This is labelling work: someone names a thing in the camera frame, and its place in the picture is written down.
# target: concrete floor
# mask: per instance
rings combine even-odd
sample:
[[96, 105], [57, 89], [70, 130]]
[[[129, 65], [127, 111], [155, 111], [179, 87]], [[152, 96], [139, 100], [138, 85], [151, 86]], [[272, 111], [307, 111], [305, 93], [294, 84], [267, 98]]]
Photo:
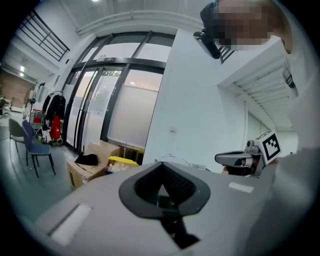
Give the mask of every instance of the concrete floor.
[[41, 213], [73, 191], [69, 184], [66, 159], [74, 157], [75, 154], [65, 146], [52, 146], [56, 175], [51, 168], [49, 157], [38, 156], [40, 167], [36, 167], [39, 174], [37, 178], [30, 155], [29, 166], [26, 165], [25, 145], [17, 145], [19, 155], [15, 142], [9, 139], [9, 128], [0, 126], [1, 185], [16, 214], [34, 222]]

